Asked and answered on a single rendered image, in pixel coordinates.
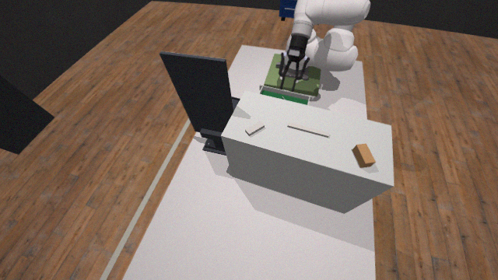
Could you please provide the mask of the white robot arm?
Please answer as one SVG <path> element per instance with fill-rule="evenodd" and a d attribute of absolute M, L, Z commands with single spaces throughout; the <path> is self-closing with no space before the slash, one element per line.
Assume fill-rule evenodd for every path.
<path fill-rule="evenodd" d="M 308 80 L 310 66 L 330 72 L 351 69 L 358 56 L 352 29 L 366 18 L 369 10 L 370 0 L 297 0 L 286 52 L 293 35 L 308 38 L 305 55 L 310 60 L 302 80 Z M 314 30 L 317 24 L 334 27 L 321 39 Z"/>

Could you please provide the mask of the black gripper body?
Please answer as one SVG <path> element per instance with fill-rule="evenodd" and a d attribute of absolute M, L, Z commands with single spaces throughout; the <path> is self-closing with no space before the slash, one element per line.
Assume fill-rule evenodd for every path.
<path fill-rule="evenodd" d="M 300 61 L 305 57 L 305 50 L 307 47 L 308 38 L 300 35 L 293 35 L 290 41 L 289 47 L 299 47 L 304 51 L 304 54 L 300 54 Z M 286 52 L 288 58 L 290 57 L 289 50 Z M 299 61 L 299 62 L 300 62 Z M 296 62 L 296 56 L 293 55 L 292 61 Z"/>

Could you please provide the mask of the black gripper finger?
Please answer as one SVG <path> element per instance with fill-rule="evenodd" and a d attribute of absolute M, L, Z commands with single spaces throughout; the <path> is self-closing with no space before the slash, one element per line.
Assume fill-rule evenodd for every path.
<path fill-rule="evenodd" d="M 304 74 L 305 68 L 306 68 L 307 63 L 308 63 L 308 61 L 309 61 L 309 60 L 310 60 L 310 58 L 308 58 L 308 57 L 305 55 L 305 57 L 304 57 L 304 64 L 303 64 L 303 68 L 302 68 L 302 71 L 301 71 L 300 77 L 298 77 L 298 74 L 299 74 L 299 61 L 300 61 L 300 56 L 299 56 L 299 57 L 298 57 L 298 56 L 296 56 L 296 77 L 295 77 L 295 79 L 294 79 L 293 88 L 292 88 L 292 91 L 291 91 L 291 92 L 293 92 L 295 84 L 296 84 L 296 83 L 298 83 L 298 82 L 299 82 L 299 80 L 303 78 L 303 74 Z"/>
<path fill-rule="evenodd" d="M 280 76 L 280 79 L 282 80 L 282 82 L 281 82 L 280 89 L 282 89 L 282 86 L 283 86 L 283 83 L 284 83 L 285 74 L 286 74 L 286 72 L 287 72 L 287 70 L 288 70 L 288 67 L 290 66 L 291 61 L 292 61 L 292 58 L 293 58 L 293 55 L 290 55 L 289 60 L 288 60 L 288 63 L 287 63 L 287 65 L 286 65 L 285 69 L 284 69 L 284 72 L 283 72 L 283 73 L 281 73 L 281 72 L 282 72 L 282 67 L 283 67 L 284 58 L 286 57 L 286 55 L 287 55 L 287 53 L 286 53 L 286 52 L 285 52 L 285 53 L 281 53 L 281 57 L 282 57 L 282 58 L 281 58 L 280 67 L 279 67 L 279 75 L 281 75 L 281 76 Z"/>

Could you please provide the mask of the small tan wooden block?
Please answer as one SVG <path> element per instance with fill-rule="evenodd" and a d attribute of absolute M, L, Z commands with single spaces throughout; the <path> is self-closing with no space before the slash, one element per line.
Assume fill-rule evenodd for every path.
<path fill-rule="evenodd" d="M 376 161 L 372 156 L 367 144 L 356 145 L 352 149 L 352 151 L 360 168 L 371 167 L 373 164 L 375 164 Z"/>

